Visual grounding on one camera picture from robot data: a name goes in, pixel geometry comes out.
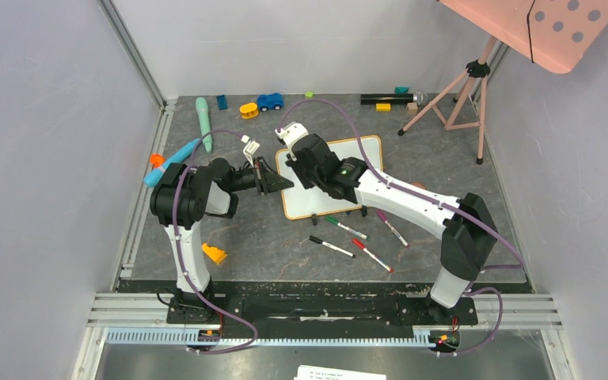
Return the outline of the white whiteboard wooden frame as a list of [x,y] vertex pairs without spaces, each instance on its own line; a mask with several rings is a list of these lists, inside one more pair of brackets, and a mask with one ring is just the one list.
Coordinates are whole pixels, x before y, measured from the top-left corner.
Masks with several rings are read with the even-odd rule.
[[[361,137],[363,148],[370,163],[378,164],[383,170],[382,142],[377,135]],[[339,159],[360,158],[359,145],[356,139],[340,139],[328,142],[329,148]],[[283,212],[289,220],[309,219],[312,216],[330,215],[344,211],[354,211],[361,206],[343,199],[333,199],[319,188],[304,189],[294,171],[286,165],[287,149],[278,150],[275,154],[276,170],[282,177],[292,181],[294,186],[282,190]]]

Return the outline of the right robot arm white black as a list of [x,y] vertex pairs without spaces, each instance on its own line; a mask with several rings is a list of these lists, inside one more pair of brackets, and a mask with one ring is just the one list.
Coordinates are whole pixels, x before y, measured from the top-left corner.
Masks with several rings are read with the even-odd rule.
[[425,310],[436,323],[449,321],[497,241],[484,200],[471,192],[461,199],[428,192],[371,169],[366,160],[340,159],[319,135],[307,131],[281,131],[277,136],[287,147],[287,166],[304,188],[318,188],[333,199],[386,211],[441,241],[442,267]]

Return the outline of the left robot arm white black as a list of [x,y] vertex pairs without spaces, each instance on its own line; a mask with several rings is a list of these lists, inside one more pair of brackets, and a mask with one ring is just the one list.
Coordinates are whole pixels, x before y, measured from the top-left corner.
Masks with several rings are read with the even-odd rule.
[[177,268],[177,289],[184,294],[201,292],[188,300],[186,308],[196,321],[208,322],[217,312],[216,300],[204,294],[211,275],[204,261],[202,219],[233,218],[241,191],[255,189],[258,194],[267,195],[293,186],[263,157],[240,168],[217,158],[197,168],[173,163],[165,170],[151,194],[150,211],[169,237]]

